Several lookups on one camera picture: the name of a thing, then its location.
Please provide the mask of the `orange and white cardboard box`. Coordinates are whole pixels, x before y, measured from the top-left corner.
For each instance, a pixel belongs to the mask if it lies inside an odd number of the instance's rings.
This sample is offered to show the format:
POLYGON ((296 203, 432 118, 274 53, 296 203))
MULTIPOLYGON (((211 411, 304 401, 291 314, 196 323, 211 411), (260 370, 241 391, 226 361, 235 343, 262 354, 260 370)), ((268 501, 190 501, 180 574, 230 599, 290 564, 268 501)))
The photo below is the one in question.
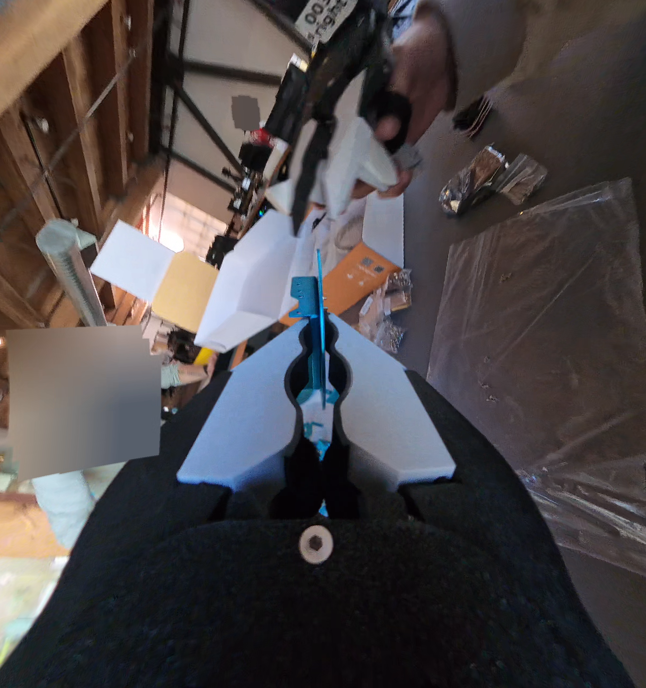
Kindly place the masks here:
POLYGON ((317 250, 325 306, 342 314, 404 267, 403 196, 371 194, 336 220, 311 210, 298 236, 290 218, 267 211, 219 269, 118 221, 90 270, 193 332, 198 345, 227 352, 275 322, 293 322, 292 280, 318 276, 317 250))

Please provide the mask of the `silver spiral air duct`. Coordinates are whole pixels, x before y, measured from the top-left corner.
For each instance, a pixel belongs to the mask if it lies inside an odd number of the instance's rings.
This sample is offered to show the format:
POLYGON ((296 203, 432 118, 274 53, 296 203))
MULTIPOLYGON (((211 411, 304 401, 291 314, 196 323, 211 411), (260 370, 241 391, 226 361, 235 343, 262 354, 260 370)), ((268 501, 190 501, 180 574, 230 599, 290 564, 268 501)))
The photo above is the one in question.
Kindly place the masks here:
POLYGON ((107 326, 104 307, 83 253, 98 255, 96 237, 64 219, 50 219, 35 242, 85 326, 107 326))

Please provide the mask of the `person's right forearm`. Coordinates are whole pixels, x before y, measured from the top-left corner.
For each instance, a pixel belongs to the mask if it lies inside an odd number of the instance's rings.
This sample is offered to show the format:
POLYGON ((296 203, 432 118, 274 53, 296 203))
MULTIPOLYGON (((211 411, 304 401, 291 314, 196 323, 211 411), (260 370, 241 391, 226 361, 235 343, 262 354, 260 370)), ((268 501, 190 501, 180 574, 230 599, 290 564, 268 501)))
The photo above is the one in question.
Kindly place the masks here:
POLYGON ((502 83, 541 74, 575 31, 574 1, 419 1, 413 20, 438 19, 453 67, 451 110, 502 83))

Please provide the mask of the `grey desk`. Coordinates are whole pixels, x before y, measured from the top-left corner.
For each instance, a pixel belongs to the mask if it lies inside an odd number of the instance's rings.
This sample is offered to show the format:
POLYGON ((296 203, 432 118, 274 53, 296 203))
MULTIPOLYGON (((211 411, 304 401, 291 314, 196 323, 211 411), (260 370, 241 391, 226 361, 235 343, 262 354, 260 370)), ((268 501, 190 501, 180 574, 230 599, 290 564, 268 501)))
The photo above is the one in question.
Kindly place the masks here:
MULTIPOLYGON (((632 180, 640 228, 646 313, 646 14, 572 42, 542 78, 494 91, 481 132, 509 154, 527 153, 549 170, 532 197, 543 202, 584 186, 632 180)), ((509 219, 514 207, 495 198, 463 219, 432 204, 475 148, 439 118, 421 140, 423 165, 405 192, 405 259, 413 306, 398 358, 427 374, 450 246, 509 219)), ((637 687, 646 687, 646 579, 580 553, 562 550, 576 590, 637 687)))

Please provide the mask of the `bag of dark servo parts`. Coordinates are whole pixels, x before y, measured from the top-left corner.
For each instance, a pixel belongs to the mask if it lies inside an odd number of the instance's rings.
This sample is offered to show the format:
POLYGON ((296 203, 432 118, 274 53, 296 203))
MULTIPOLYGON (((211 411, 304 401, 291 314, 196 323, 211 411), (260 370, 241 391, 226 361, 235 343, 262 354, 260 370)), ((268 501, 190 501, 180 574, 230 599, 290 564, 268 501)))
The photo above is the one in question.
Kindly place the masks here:
POLYGON ((439 205, 450 218, 464 215, 495 195, 521 206, 543 186, 548 174, 548 169, 531 156, 522 153, 509 161, 489 145, 444 185, 439 205))

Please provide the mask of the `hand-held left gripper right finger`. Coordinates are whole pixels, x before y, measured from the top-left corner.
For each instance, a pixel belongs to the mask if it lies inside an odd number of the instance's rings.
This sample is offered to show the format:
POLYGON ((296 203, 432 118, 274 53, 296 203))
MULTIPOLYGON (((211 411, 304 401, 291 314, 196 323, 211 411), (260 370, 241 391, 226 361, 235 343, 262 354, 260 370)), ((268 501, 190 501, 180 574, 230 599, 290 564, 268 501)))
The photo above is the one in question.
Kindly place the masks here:
POLYGON ((350 445, 350 481, 367 492, 396 492, 451 479, 456 464, 404 366, 338 316, 329 322, 347 382, 335 420, 350 445))

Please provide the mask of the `person's right hand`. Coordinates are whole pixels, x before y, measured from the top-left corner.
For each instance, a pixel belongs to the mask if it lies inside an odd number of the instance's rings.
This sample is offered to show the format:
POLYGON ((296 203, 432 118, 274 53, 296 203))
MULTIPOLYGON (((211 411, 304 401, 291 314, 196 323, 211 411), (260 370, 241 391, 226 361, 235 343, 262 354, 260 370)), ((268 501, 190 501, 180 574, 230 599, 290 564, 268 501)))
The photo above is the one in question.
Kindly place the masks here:
POLYGON ((416 144, 441 113, 455 108, 456 65, 444 17, 432 9, 415 14, 392 52, 389 88, 412 106, 405 142, 416 144))

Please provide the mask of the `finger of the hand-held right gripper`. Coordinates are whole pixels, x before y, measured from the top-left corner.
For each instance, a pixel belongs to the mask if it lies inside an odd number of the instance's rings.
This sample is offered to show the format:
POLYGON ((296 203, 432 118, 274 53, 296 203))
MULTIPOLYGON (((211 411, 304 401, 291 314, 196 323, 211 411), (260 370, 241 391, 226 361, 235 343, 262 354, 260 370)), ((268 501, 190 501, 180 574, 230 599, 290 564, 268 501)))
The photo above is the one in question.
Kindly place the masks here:
POLYGON ((298 236, 311 205, 327 205, 324 173, 329 144, 330 128, 326 123, 305 124, 288 159, 287 179, 268 187, 268 203, 290 218, 294 236, 298 236))

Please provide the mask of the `small screws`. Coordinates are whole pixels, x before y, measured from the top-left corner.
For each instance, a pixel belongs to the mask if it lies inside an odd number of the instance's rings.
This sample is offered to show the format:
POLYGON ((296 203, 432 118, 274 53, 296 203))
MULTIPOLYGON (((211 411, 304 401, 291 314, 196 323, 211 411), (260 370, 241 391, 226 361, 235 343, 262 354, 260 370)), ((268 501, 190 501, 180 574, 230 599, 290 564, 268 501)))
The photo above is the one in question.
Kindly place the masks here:
POLYGON ((484 320, 479 333, 482 335, 484 353, 479 358, 478 382, 486 395, 486 401, 498 403, 498 362, 508 337, 509 281, 512 271, 496 272, 494 281, 484 292, 484 305, 481 315, 484 320))

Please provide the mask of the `clear plastic bag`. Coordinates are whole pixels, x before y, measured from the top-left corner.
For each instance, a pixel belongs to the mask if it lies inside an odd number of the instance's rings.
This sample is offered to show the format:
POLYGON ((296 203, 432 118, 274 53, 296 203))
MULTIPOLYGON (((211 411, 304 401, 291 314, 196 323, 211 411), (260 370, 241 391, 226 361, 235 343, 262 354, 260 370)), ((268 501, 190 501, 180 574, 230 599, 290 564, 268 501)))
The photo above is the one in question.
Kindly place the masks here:
POLYGON ((559 546, 646 577, 646 314, 632 180, 452 244, 428 382, 508 461, 559 546), (478 382, 485 290, 509 281, 498 403, 478 382))

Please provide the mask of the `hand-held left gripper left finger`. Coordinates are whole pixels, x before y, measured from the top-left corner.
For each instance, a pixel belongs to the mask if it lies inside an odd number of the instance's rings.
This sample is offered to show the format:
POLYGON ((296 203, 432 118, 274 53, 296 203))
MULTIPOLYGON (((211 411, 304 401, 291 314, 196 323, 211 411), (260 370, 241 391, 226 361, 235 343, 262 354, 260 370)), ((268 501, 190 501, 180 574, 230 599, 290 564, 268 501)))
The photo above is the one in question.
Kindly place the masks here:
POLYGON ((181 468, 182 484, 210 484, 272 500, 285 458, 303 437, 298 396, 310 385, 311 331, 302 319, 230 374, 181 468))

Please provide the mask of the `workbench with dark equipment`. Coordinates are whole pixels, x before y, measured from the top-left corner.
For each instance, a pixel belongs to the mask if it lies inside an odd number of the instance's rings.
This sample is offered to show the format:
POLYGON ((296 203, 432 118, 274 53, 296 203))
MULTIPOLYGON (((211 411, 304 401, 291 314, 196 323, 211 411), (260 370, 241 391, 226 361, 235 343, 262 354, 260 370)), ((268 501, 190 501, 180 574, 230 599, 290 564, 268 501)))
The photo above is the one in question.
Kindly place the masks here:
POLYGON ((249 133, 240 148, 238 159, 244 169, 239 177, 229 167, 222 168, 222 176, 234 187, 227 210, 232 219, 222 235, 216 235, 205 261, 220 269, 227 253, 238 243, 238 234, 247 222, 250 211, 257 207, 259 189, 266 180, 265 170, 273 152, 275 140, 263 129, 249 133))

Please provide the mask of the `pile of screw bags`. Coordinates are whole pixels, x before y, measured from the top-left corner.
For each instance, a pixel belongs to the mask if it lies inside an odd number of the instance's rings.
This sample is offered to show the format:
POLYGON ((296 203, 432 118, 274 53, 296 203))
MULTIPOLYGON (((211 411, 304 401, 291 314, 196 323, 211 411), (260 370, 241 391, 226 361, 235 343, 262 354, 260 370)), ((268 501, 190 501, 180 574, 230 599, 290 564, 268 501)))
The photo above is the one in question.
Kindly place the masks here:
POLYGON ((411 269, 394 272, 367 297, 359 312, 355 329, 388 354, 396 355, 404 338, 405 329, 393 315, 412 305, 412 287, 411 269))

